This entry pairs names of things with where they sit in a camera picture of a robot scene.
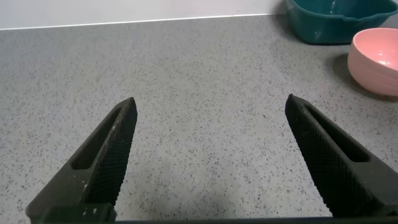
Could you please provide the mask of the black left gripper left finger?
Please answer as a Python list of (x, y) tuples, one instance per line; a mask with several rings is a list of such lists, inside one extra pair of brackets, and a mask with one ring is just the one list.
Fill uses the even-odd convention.
[(26, 208), (31, 223), (112, 223), (137, 122), (118, 103)]

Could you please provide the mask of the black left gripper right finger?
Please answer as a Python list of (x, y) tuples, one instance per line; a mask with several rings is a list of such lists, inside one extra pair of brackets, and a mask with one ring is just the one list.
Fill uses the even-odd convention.
[(312, 180), (334, 217), (397, 215), (397, 172), (308, 101), (289, 95), (285, 115)]

